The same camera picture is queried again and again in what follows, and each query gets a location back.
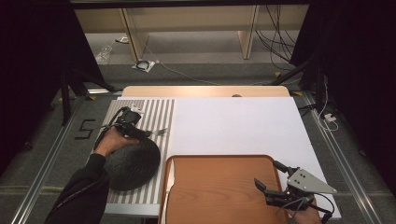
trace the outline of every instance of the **gray floor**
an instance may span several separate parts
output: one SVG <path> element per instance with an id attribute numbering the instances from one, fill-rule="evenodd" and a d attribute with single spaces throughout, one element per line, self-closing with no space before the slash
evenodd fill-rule
<path id="1" fill-rule="evenodd" d="M 144 59 L 160 60 L 178 73 L 160 64 L 156 64 L 149 73 L 143 73 L 131 68 L 134 62 L 128 45 L 112 44 L 115 38 L 121 36 L 123 34 L 87 35 L 94 55 L 103 45 L 112 46 L 109 65 L 101 65 L 100 68 L 106 82 L 120 88 L 129 85 L 208 85 L 196 79 L 221 85 L 260 85 L 274 80 L 275 72 L 286 72 L 272 65 L 270 53 L 265 50 L 257 36 L 250 59 L 243 60 L 236 33 L 200 32 L 152 34 L 148 41 L 150 50 L 145 52 Z M 282 61 L 276 57 L 273 61 L 278 66 L 290 67 L 279 64 Z M 289 90 L 298 90 L 296 85 L 298 79 L 299 77 L 295 77 L 286 83 Z M 91 83 L 87 83 L 87 86 L 95 88 Z M 54 110 L 48 112 L 41 125 L 37 127 L 35 135 L 32 136 L 33 149 L 22 151 L 17 155 L 0 177 L 0 224 L 10 223 L 12 220 L 62 128 L 62 102 L 59 98 L 59 95 L 54 98 L 52 103 Z M 298 107 L 311 103 L 308 93 L 293 98 Z M 72 102 L 73 107 L 81 102 L 79 113 L 67 133 L 59 156 L 45 180 L 26 223 L 43 222 L 69 176 L 84 164 L 99 132 L 98 127 L 102 124 L 106 109 L 113 99 L 116 99 L 116 96 L 98 96 L 94 99 L 77 99 L 75 103 Z M 395 198 L 379 177 L 369 158 L 359 153 L 359 143 L 355 140 L 342 114 L 336 114 L 336 117 L 339 129 L 332 132 L 336 143 L 344 152 L 382 223 L 394 223 Z M 76 137 L 86 134 L 78 130 L 84 119 L 94 119 L 86 123 L 87 127 L 95 128 L 92 137 L 76 140 Z M 316 123 L 315 113 L 308 111 L 302 119 L 326 179 L 330 185 L 338 189 L 334 199 L 343 217 L 339 220 L 331 220 L 329 223 L 371 223 L 365 219 L 350 186 L 337 166 L 329 149 L 329 142 L 323 137 Z M 105 215 L 102 223 L 140 223 L 140 219 Z"/>

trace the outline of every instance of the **wooden board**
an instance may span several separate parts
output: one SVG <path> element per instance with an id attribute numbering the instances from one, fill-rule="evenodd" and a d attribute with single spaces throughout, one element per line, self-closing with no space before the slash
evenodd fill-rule
<path id="1" fill-rule="evenodd" d="M 283 86 L 129 86 L 122 96 L 133 97 L 289 97 Z"/>
<path id="2" fill-rule="evenodd" d="M 285 212 L 276 215 L 279 208 L 266 205 L 264 195 L 254 185 L 256 177 L 268 189 L 281 190 L 271 157 L 174 156 L 166 163 L 163 192 L 172 159 L 175 185 L 169 194 L 167 224 L 288 222 Z"/>

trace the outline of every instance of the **wooden tray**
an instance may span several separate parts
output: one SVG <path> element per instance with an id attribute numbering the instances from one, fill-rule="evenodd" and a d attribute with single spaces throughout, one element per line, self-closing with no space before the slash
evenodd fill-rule
<path id="1" fill-rule="evenodd" d="M 166 223 L 259 224 L 288 223 L 287 213 L 268 206 L 254 185 L 258 178 L 268 189 L 281 190 L 269 156 L 174 156 L 166 162 L 164 191 L 175 161 L 175 185 L 169 194 Z M 159 223 L 164 216 L 160 214 Z"/>

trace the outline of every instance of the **black sleeve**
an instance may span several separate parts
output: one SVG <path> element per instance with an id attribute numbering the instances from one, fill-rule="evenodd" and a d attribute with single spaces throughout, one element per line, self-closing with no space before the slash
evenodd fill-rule
<path id="1" fill-rule="evenodd" d="M 109 189 L 105 163 L 102 155 L 91 154 L 85 167 L 77 170 L 64 187 L 46 224 L 100 223 Z"/>

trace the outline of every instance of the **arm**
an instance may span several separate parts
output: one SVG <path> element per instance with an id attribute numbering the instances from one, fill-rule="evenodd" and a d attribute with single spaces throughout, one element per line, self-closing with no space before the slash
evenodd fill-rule
<path id="1" fill-rule="evenodd" d="M 107 131 L 87 164 L 64 187 L 46 223 L 99 223 L 109 190 L 106 158 L 119 148 L 138 143 L 137 139 L 121 136 L 114 127 Z"/>

